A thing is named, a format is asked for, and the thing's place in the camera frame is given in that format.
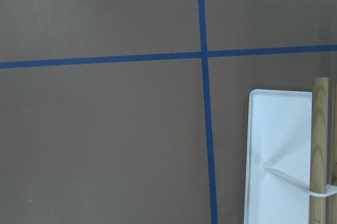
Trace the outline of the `wooden rack rod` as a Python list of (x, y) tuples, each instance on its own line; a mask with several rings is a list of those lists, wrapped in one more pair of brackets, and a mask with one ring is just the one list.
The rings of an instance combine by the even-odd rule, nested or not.
[(310, 191), (326, 193), (329, 79), (316, 77), (312, 88)]
[[(336, 84), (334, 84), (333, 97), (333, 122), (332, 122), (332, 145), (331, 145), (331, 185), (336, 187)], [(329, 223), (336, 223), (336, 194), (329, 199)]]

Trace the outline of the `white rectangular tray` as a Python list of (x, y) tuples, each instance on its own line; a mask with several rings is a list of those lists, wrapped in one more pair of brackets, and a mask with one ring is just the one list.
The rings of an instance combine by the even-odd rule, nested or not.
[(312, 93), (255, 89), (249, 95), (245, 223), (308, 223)]

